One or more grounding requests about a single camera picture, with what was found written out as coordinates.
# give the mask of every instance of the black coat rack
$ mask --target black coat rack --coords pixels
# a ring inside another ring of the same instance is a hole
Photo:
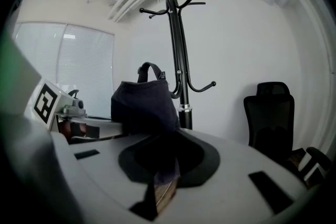
[[[213,81],[200,90],[194,88],[191,84],[188,52],[181,16],[182,9],[189,5],[205,5],[205,3],[186,0],[182,5],[179,5],[177,0],[166,0],[166,9],[164,10],[154,12],[151,10],[140,8],[140,12],[151,14],[151,16],[149,16],[150,19],[156,15],[168,14],[173,45],[176,80],[176,86],[174,91],[171,92],[171,96],[173,99],[180,99],[179,118],[181,127],[192,129],[192,108],[189,104],[188,86],[195,92],[203,92],[211,88],[212,86],[216,86],[216,82]]]

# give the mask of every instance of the bag handle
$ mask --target bag handle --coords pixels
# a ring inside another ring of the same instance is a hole
[[[149,67],[152,67],[157,80],[160,80],[160,79],[164,79],[165,80],[166,79],[166,73],[164,71],[162,72],[161,69],[157,65],[155,65],[155,64],[153,64],[151,62],[145,62],[138,69],[138,74],[139,74],[138,83],[147,82],[148,81],[148,70],[149,70]]]

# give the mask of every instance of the chair backrest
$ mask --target chair backrest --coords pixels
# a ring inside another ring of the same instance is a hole
[[[293,146],[294,99],[290,94],[256,95],[244,99],[249,146],[275,161],[286,160]]]
[[[265,94],[290,94],[289,89],[283,82],[263,82],[258,84],[257,95]]]

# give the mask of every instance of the black rectangle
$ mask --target black rectangle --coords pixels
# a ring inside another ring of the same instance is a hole
[[[249,174],[248,176],[259,189],[261,195],[275,214],[280,213],[293,203],[293,201],[264,172],[256,172]]]
[[[75,153],[75,158],[76,159],[84,159],[84,158],[87,158],[87,157],[95,156],[97,154],[99,154],[98,150],[83,151],[83,152]]]

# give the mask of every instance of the bag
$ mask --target bag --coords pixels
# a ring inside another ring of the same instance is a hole
[[[152,67],[155,81],[148,82]],[[137,83],[122,81],[111,98],[111,119],[123,124],[124,134],[173,133],[180,127],[165,72],[145,62],[138,70]]]

